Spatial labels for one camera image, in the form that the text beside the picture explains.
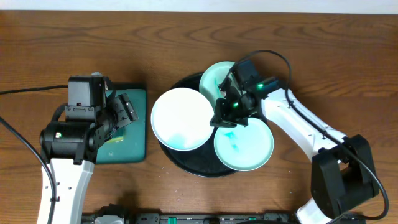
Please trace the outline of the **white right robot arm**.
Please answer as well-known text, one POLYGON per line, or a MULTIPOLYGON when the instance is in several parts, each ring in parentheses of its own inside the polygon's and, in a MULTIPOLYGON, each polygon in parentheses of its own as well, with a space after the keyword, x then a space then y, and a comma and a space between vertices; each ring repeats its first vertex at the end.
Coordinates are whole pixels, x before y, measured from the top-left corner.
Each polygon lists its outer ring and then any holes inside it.
POLYGON ((274 148, 273 135, 255 109, 281 128, 312 163, 311 199, 296 212, 299 223, 330 223, 363 220, 346 212, 379 194, 373 157, 368 141, 360 135, 349 138, 309 111, 290 90, 278 89, 260 99, 251 93, 243 101, 208 96, 215 109, 212 125, 218 129, 214 147, 219 160, 238 171, 252 171, 264 165, 274 148))

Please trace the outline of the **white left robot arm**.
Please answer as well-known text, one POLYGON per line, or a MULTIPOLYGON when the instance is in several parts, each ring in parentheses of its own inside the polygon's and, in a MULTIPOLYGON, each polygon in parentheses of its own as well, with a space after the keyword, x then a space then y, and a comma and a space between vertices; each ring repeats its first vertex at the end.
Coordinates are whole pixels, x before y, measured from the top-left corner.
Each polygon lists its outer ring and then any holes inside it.
POLYGON ((56 112, 39 138, 44 167, 38 223, 80 223, 98 150, 137 120, 126 93, 69 100, 62 111, 65 120, 56 112))

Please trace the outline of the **white plate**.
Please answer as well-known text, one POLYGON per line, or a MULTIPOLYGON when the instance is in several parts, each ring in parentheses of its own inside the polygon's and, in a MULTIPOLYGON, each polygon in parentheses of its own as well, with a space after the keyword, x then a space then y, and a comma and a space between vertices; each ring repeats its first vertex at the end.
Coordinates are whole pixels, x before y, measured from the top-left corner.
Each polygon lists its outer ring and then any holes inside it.
POLYGON ((211 103, 199 91, 174 88, 154 103, 150 124, 156 138, 175 151, 192 151, 204 145, 214 127, 211 103))

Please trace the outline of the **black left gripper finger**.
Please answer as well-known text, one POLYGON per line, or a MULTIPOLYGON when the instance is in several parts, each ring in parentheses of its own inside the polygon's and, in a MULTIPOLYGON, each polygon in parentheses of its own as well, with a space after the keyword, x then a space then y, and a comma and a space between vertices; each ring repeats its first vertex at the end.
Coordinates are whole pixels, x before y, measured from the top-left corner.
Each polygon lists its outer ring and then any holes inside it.
POLYGON ((128 118, 131 122, 138 119, 137 112, 135 111, 133 104, 130 101, 129 96, 126 93, 120 95, 123 106, 123 117, 128 118))
POLYGON ((130 100, 127 95, 118 95, 112 102, 111 107, 116 113, 116 127, 122 128, 131 123, 130 100))

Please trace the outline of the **green yellow sponge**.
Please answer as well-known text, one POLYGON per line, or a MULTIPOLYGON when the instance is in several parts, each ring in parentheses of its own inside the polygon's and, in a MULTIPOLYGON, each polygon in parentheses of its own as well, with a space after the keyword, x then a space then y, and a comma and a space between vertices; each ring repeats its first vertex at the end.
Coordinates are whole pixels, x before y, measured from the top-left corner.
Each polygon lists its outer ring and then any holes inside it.
POLYGON ((117 131, 115 131, 111 137, 106 141, 106 143, 112 143, 112 142, 120 142, 124 140, 124 133, 125 130, 124 128, 119 128, 117 131))

